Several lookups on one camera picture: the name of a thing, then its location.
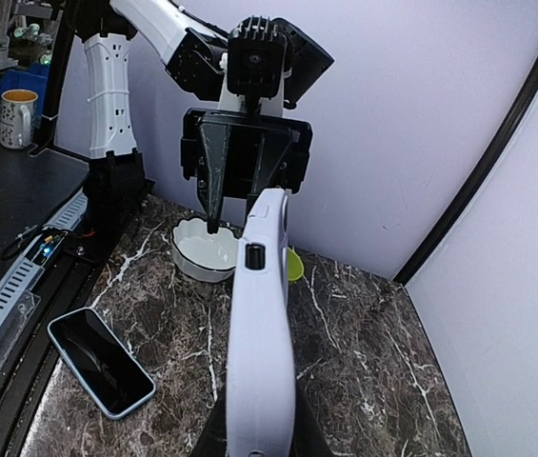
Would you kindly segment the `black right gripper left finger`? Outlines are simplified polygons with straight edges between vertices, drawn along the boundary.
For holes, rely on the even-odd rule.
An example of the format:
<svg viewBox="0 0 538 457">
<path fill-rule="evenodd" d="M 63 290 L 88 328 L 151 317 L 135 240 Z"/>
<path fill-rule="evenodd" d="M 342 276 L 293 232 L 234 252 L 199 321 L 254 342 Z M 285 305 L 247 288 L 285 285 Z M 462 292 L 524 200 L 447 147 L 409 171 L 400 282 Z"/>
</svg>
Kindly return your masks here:
<svg viewBox="0 0 538 457">
<path fill-rule="evenodd" d="M 225 457 L 227 455 L 226 395 L 221 394 L 194 446 L 194 456 Z"/>
</svg>

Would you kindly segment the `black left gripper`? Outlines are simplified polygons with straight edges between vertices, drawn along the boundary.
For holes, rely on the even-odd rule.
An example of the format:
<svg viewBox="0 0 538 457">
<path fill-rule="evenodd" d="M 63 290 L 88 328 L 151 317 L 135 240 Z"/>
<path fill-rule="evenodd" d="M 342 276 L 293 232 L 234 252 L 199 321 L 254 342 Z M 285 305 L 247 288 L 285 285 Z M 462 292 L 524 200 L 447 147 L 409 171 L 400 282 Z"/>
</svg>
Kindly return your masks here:
<svg viewBox="0 0 538 457">
<path fill-rule="evenodd" d="M 311 141 L 308 122 L 189 109 L 183 120 L 181 166 L 185 179 L 197 180 L 207 232 L 219 229 L 223 196 L 251 198 L 275 187 L 297 193 L 305 180 Z"/>
</svg>

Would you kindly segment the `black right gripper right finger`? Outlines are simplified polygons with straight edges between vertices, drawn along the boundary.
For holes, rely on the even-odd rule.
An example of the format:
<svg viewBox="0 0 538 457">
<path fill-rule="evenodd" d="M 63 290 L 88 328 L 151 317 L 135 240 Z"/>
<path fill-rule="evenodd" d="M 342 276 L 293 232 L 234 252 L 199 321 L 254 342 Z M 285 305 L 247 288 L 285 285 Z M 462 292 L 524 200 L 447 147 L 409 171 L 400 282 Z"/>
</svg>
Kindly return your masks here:
<svg viewBox="0 0 538 457">
<path fill-rule="evenodd" d="M 296 382 L 292 456 L 330 456 L 330 449 L 301 384 Z"/>
</svg>

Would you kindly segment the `white silicone phone case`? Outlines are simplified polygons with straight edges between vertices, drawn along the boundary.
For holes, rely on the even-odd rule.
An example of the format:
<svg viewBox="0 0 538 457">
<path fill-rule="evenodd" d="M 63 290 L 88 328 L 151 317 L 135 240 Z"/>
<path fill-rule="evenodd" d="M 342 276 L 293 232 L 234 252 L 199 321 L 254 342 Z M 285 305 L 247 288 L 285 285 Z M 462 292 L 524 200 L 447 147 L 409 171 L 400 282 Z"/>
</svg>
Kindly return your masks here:
<svg viewBox="0 0 538 457">
<path fill-rule="evenodd" d="M 238 241 L 226 386 L 230 456 L 289 455 L 296 382 L 288 319 L 288 196 L 265 189 Z"/>
</svg>

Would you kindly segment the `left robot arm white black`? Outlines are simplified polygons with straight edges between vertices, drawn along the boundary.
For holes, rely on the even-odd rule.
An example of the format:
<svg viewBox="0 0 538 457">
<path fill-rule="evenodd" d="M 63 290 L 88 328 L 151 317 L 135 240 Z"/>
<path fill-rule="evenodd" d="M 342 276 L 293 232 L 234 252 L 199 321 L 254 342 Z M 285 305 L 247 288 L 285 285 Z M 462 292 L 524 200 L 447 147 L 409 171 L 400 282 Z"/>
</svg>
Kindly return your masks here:
<svg viewBox="0 0 538 457">
<path fill-rule="evenodd" d="M 288 1 L 253 3 L 243 1 L 243 9 L 235 11 L 235 1 L 182 1 L 194 7 L 210 21 L 222 21 L 227 27 L 252 13 L 260 13 L 260 7 L 283 7 Z M 285 14 L 296 26 L 301 26 L 319 45 L 334 53 L 336 48 L 330 44 L 329 36 L 317 24 L 301 14 Z M 130 106 L 132 126 L 141 152 L 144 155 L 144 166 L 148 178 L 155 182 L 152 194 L 163 200 L 173 202 L 187 209 L 201 210 L 196 197 L 195 182 L 182 177 L 179 166 L 179 137 L 182 131 L 182 117 L 188 108 L 213 108 L 215 104 L 195 101 L 195 97 L 178 89 L 168 77 L 159 62 L 156 52 L 151 49 L 147 40 L 138 33 L 132 39 L 129 65 Z M 57 143 L 85 157 L 89 156 L 90 146 L 90 108 L 86 101 L 89 96 L 89 70 L 83 45 L 79 38 L 74 38 L 71 50 L 66 83 L 61 99 L 61 115 L 58 122 Z M 310 95 L 303 97 L 301 108 L 290 111 L 296 119 L 308 120 L 314 129 L 319 129 L 319 121 L 314 108 L 320 101 L 320 95 L 327 95 L 322 90 L 327 87 L 320 81 Z M 317 190 L 319 181 L 318 162 L 310 162 L 311 169 L 302 185 L 301 192 L 291 195 L 289 199 L 289 235 L 302 239 L 306 223 L 312 217 L 312 194 Z M 240 225 L 245 219 L 244 202 L 235 199 L 225 200 L 223 216 L 225 220 Z"/>
</svg>

